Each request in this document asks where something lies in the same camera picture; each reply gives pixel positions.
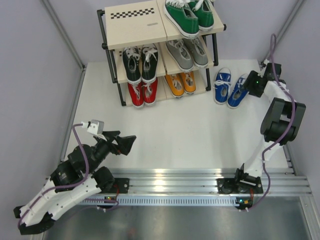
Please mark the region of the orange sneaker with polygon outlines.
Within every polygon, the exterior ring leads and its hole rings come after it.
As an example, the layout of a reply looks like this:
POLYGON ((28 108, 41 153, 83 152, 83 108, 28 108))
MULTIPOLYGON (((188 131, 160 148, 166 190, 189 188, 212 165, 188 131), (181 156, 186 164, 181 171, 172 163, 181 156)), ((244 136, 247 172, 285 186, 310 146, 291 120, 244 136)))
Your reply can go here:
POLYGON ((184 85, 178 74, 166 74, 165 81, 175 98, 181 98, 184 95, 184 85))
POLYGON ((195 77, 194 77, 194 72, 181 72, 180 77, 183 83, 184 91, 192 95, 196 91, 196 82, 195 82, 195 77))

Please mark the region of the green sneaker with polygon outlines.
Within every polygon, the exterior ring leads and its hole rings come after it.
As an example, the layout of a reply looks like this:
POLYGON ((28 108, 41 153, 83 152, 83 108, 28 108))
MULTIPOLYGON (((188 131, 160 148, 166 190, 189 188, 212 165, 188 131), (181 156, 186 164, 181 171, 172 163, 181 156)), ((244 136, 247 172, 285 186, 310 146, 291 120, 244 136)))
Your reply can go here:
POLYGON ((210 0, 191 0, 188 6, 198 18, 199 29, 210 31, 214 26, 214 17, 210 0))
POLYGON ((191 0, 166 0, 163 7, 166 17, 187 39, 196 38, 200 32, 199 19, 189 6, 191 2, 191 0))

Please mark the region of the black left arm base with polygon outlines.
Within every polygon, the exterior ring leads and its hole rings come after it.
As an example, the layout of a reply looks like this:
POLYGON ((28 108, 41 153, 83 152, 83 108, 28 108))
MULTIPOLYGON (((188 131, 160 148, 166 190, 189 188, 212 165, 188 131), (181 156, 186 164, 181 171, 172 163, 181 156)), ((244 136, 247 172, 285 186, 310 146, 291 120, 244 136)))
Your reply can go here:
POLYGON ((110 189, 104 189, 101 194, 127 194, 129 191, 129 178, 115 178, 110 189))

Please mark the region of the grey sneaker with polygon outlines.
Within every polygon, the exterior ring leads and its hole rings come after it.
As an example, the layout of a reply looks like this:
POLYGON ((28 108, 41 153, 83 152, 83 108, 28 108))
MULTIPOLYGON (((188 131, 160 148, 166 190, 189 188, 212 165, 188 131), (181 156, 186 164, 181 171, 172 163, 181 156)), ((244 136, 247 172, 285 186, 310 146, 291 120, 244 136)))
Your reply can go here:
POLYGON ((197 37, 193 39, 183 38, 182 40, 193 57, 194 65, 198 68, 207 67, 209 60, 200 39, 197 37))
POLYGON ((193 69, 194 60, 182 39, 166 41, 165 46, 180 70, 187 73, 193 69))

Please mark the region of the red sneaker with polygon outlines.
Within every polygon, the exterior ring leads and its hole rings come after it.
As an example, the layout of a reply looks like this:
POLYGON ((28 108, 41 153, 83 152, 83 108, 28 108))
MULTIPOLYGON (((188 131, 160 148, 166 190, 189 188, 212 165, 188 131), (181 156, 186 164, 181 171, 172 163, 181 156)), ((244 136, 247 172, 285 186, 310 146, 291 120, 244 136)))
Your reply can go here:
POLYGON ((143 84, 143 100, 147 106, 152 106, 156 102, 157 89, 158 89, 157 78, 152 83, 143 84))
POLYGON ((144 105, 144 99, 143 99, 143 85, 142 82, 137 84, 127 84, 129 95, 131 98, 132 105, 135 108, 141 108, 144 105))

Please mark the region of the black sneaker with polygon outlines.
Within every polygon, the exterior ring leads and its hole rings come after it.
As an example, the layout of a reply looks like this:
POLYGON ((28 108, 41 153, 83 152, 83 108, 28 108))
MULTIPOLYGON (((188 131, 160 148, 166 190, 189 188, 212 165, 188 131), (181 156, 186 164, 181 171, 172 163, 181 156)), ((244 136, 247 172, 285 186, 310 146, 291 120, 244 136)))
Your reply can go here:
POLYGON ((141 54, 137 46, 125 47, 122 50, 122 62, 125 69, 126 79, 131 85, 138 85, 142 81, 139 69, 141 54))
POLYGON ((152 84, 157 77, 159 51, 154 43, 145 44, 141 49, 142 59, 142 81, 145 84, 152 84))

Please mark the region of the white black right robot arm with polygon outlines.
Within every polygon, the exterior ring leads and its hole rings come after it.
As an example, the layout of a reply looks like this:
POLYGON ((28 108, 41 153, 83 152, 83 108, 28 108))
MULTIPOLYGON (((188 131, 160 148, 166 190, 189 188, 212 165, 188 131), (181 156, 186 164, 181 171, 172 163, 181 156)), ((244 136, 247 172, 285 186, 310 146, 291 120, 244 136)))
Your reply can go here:
POLYGON ((243 88, 255 97, 265 95, 270 105, 260 126, 263 140, 257 153, 236 170, 233 186, 240 193, 252 189, 254 193, 262 194, 261 176, 266 169, 266 163, 278 149, 296 138, 306 105, 296 102, 285 81, 276 80, 275 75, 270 72, 261 76, 252 70, 243 88))

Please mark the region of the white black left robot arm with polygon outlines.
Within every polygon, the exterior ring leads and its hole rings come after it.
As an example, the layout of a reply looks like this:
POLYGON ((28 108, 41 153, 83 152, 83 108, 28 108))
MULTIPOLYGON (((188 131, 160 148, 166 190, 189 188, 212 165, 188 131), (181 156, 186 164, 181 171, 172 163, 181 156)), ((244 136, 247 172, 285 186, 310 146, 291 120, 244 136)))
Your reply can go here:
POLYGON ((135 135, 120 136, 120 131, 103 131, 94 136, 93 146, 80 144, 61 162, 40 192, 26 205, 14 208, 21 235, 36 235, 50 229, 68 210, 95 194, 127 193, 129 180, 114 178, 101 166, 109 154, 127 156, 135 135))

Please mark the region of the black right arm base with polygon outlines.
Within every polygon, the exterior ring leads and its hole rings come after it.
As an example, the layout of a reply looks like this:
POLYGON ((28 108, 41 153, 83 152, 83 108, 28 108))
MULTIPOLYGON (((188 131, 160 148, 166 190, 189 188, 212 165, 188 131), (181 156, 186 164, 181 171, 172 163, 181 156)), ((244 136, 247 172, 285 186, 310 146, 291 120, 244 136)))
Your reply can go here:
POLYGON ((222 195, 231 194, 262 194, 262 173, 249 173, 245 170, 243 163, 240 168, 237 168, 233 177, 218 178, 217 189, 222 195))

